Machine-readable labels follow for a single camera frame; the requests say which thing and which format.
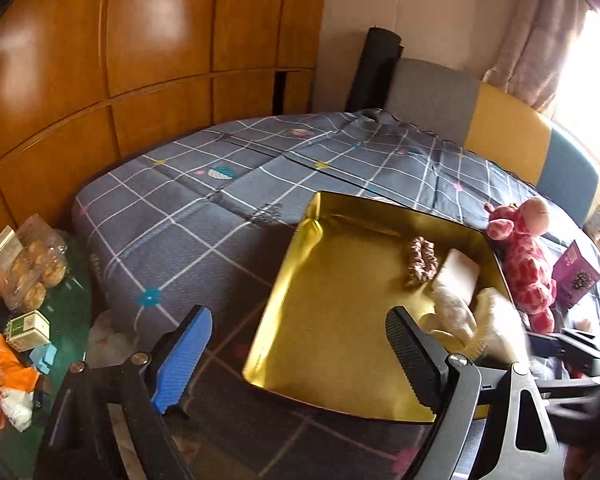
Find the clear pastry container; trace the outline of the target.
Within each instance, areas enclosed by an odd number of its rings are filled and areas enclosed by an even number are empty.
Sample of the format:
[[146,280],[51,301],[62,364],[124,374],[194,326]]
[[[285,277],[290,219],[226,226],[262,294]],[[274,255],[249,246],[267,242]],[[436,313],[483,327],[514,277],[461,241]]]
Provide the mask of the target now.
[[0,282],[9,310],[30,312],[68,275],[64,238],[39,215],[27,218],[0,253]]

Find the grey white knit glove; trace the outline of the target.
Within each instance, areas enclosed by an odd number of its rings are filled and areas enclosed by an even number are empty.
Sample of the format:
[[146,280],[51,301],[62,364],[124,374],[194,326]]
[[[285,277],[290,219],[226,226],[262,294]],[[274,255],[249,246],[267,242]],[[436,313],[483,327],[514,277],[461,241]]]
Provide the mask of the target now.
[[438,329],[460,342],[471,361],[529,364],[524,324],[513,304],[493,287],[477,290],[479,266],[453,248],[431,284]]

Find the wooden wardrobe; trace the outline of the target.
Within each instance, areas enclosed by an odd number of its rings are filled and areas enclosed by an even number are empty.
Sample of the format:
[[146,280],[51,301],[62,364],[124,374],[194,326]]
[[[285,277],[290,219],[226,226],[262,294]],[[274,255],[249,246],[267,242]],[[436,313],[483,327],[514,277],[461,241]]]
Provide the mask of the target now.
[[60,226],[119,160],[234,119],[306,112],[324,0],[6,0],[0,232]]

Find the black rolled mat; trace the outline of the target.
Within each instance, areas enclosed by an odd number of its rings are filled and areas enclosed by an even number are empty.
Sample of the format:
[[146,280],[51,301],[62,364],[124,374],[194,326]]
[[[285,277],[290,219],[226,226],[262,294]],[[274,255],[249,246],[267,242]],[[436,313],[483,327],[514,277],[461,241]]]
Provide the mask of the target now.
[[401,37],[389,29],[371,27],[367,31],[344,107],[346,112],[384,107],[393,71],[402,55],[401,41]]

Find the grey yellow blue headboard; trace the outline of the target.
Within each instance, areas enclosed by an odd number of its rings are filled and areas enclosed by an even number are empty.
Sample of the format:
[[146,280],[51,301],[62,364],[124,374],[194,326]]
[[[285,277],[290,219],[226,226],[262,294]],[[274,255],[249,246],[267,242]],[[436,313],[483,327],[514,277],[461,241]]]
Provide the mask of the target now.
[[588,220],[600,185],[593,159],[513,96],[449,67],[401,58],[385,109],[533,184],[579,226]]

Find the grey plaid bed sheet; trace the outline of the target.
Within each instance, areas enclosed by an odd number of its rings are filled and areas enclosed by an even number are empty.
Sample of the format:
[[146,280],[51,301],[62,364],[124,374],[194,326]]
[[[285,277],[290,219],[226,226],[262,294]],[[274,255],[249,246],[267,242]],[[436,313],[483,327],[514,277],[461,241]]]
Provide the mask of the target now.
[[87,185],[73,224],[114,331],[147,349],[191,307],[213,335],[170,424],[199,479],[396,479],[427,427],[340,415],[242,378],[280,263],[318,191],[486,224],[534,187],[384,110],[226,122]]

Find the left beige curtain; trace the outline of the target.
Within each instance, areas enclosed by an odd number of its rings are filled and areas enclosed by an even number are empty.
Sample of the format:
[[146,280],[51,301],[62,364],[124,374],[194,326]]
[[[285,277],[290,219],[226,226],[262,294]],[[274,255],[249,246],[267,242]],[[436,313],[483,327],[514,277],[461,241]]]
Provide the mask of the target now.
[[548,114],[589,10],[585,0],[517,0],[498,57],[482,80]]

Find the gold storage box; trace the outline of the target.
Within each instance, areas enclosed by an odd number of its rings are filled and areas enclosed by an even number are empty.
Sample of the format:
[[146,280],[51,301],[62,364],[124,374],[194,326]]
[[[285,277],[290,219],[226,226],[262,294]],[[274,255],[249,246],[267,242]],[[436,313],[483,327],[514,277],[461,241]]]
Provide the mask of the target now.
[[367,419],[431,422],[388,343],[387,312],[415,320],[434,310],[406,287],[408,242],[422,236],[438,259],[455,248],[478,263],[478,289],[509,293],[478,230],[380,200],[318,192],[289,244],[242,376],[250,385]]

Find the brown satin scrunchie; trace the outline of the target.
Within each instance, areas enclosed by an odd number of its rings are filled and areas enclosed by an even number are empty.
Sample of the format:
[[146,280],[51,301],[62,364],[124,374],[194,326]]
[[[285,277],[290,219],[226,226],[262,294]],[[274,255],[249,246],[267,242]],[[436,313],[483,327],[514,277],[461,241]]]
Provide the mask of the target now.
[[407,251],[407,283],[422,284],[431,281],[438,272],[434,243],[422,236],[412,240]]

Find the purple cardboard box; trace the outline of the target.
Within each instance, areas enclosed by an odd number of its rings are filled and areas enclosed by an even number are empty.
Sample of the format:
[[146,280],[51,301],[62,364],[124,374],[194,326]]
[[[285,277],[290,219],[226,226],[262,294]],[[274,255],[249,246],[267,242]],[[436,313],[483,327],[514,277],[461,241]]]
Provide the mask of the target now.
[[600,272],[582,255],[574,240],[553,266],[557,301],[567,309],[575,306],[600,280]]

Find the pink giraffe plush toy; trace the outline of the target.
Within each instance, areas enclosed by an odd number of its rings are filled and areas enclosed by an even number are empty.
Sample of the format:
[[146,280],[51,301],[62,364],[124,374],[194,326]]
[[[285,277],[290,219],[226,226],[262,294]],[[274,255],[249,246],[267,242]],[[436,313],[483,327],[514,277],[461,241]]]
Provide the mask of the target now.
[[555,319],[550,307],[557,298],[557,285],[536,240],[550,226],[546,201],[531,197],[519,206],[485,203],[483,207],[488,213],[486,236],[504,252],[504,275],[515,306],[527,315],[533,333],[551,333]]

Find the small green white box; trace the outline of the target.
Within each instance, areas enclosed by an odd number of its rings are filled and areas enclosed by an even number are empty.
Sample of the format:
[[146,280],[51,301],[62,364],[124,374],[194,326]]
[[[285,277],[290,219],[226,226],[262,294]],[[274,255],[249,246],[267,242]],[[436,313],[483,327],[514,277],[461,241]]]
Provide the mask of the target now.
[[39,310],[27,312],[7,323],[4,337],[17,352],[27,352],[50,343],[50,322]]

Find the orange plastic bag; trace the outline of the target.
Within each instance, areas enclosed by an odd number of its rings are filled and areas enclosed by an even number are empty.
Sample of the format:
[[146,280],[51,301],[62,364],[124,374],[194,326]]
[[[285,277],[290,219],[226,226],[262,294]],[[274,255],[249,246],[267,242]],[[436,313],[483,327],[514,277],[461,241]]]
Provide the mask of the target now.
[[38,378],[38,371],[22,365],[0,335],[0,430],[8,422],[19,432],[31,426]]

